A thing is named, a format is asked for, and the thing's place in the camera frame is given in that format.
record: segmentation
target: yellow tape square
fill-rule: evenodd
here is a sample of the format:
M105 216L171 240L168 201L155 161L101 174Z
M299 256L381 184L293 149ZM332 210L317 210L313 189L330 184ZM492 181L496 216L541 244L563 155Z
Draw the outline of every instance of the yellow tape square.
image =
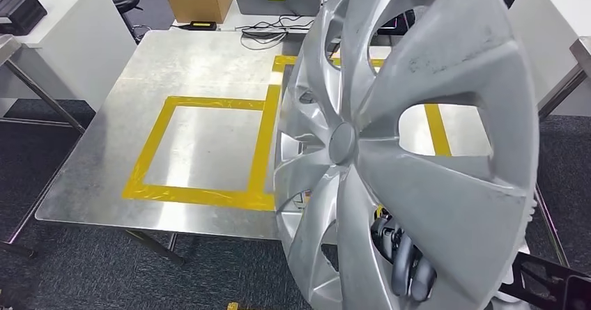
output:
M295 56L276 56L273 62L273 72L270 75L271 84L267 90L265 100L241 100L224 98L193 98L185 96L169 96L164 101L164 106L156 120L144 148L137 158L132 173L123 189L122 197L124 199L154 200L164 202L194 203L210 206L221 206L226 208L240 208L247 210L274 211L275 202L272 194L265 194L265 177L267 171L268 158L273 142L273 130L275 128L275 117L281 95L281 79L286 65L295 65L297 57ZM335 65L340 65L339 59L333 59ZM372 60L375 67L381 67L382 60ZM144 183L144 178L148 173L152 159L154 158L158 146L164 136L166 128L172 118L174 109L177 107L208 107L208 108L227 108L227 109L245 109L253 111L262 111L261 125L256 138L254 148L254 157L250 170L247 189L244 192L200 189L189 187L172 187L162 185L150 185ZM439 116L429 116L430 126L441 127ZM431 118L438 118L439 121L431 121Z

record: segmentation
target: hubcap center cap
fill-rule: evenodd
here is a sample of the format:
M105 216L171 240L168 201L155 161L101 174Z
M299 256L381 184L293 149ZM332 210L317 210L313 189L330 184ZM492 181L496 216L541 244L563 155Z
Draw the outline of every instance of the hubcap center cap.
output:
M355 128L349 123L341 123L332 132L328 144L328 155L335 164L343 164L350 160L355 151Z

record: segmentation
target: wire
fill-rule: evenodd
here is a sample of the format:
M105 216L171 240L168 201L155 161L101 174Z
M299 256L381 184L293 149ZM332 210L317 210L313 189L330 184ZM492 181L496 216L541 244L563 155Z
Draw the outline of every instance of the wire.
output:
M289 30L309 30L309 26L314 22L313 20L309 21L306 24L291 24L285 25L283 21L291 21L295 22L298 21L302 16L298 15L280 15L276 22L270 23L267 21L260 21L252 26L238 26L236 30L242 31L242 35L240 35L240 44L249 49L249 50L266 50L272 47L278 46L285 37L289 34ZM259 34L260 32L257 30L261 29L281 29L282 31L279 33L271 33L267 32L266 34ZM260 45L265 45L263 47L249 47L244 43L244 39L248 38L253 40Z
M253 40L253 41L255 41L255 42L257 42L257 43L259 43L261 45L267 45L267 44L271 44L271 45L269 45L269 46L263 46L263 47L250 47L250 46L244 44L245 36L247 36L250 40ZM278 34L275 34L275 36L273 36L272 38L268 39L267 41L262 41L260 39L257 39L257 37L259 37L259 36L254 36L253 37L252 34L243 33L240 36L240 44L243 47L247 48L248 50L254 50L254 51L267 50L267 49L271 49L273 47L278 46L281 43L281 41L283 41L283 39L285 39L285 37L287 37L287 33L278 33Z

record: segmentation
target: wheel cover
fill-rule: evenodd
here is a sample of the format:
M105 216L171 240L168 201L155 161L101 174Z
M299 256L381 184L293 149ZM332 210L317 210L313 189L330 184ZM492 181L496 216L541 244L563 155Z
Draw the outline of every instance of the wheel cover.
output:
M376 73L368 58L376 26L415 6L429 9ZM341 68L325 50L338 35ZM306 93L315 102L301 102ZM424 103L479 107L493 154L402 149L400 116ZM329 0L284 92L279 139L279 234L293 277L315 309L488 304L531 220L537 169L532 82L502 0ZM308 148L292 153L299 143ZM292 198L306 191L312 197L300 210ZM425 302L392 292L392 264L369 232L379 205L436 271ZM338 272L321 251L333 225Z

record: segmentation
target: yellow tape outline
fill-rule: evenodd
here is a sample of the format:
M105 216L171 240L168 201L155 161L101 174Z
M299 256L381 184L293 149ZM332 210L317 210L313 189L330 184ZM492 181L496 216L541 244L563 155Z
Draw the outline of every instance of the yellow tape outline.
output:
M295 65L296 60L297 57L295 56L276 56L273 61L272 71L283 75L285 66ZM333 63L340 65L340 59L333 59ZM381 67L383 60L372 59L371 64L375 67ZM123 188L122 197L124 199L193 203L225 208L274 211L275 202L273 195L265 194L264 186L281 89L282 86L279 84L270 84L264 101L169 96L164 101L164 106L158 115L158 119ZM247 190L245 192L149 185L144 183L144 178L148 173L152 159L172 119L174 109L177 107L244 109L263 112L259 134L256 138ZM436 104L426 104L425 113L429 122L429 130L431 131L431 139L436 154L451 155L439 106Z

